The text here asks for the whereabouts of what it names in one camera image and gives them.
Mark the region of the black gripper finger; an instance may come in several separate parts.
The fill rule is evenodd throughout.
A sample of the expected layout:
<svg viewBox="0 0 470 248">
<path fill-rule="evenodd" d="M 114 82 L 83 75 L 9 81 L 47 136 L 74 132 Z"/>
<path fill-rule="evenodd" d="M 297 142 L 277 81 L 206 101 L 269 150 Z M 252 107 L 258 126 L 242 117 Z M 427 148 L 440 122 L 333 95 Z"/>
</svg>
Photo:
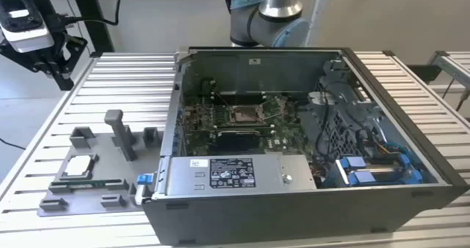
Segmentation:
<svg viewBox="0 0 470 248">
<path fill-rule="evenodd" d="M 86 40 L 66 32 L 53 33 L 53 79 L 61 91 L 69 91 L 74 85 L 70 73 L 86 47 Z"/>
<path fill-rule="evenodd" d="M 30 52 L 18 53 L 11 46 L 1 46 L 1 55 L 17 63 L 30 72 L 42 72 L 47 78 L 51 77 L 49 65 L 46 65 L 46 55 L 51 48 L 42 48 Z"/>
</svg>

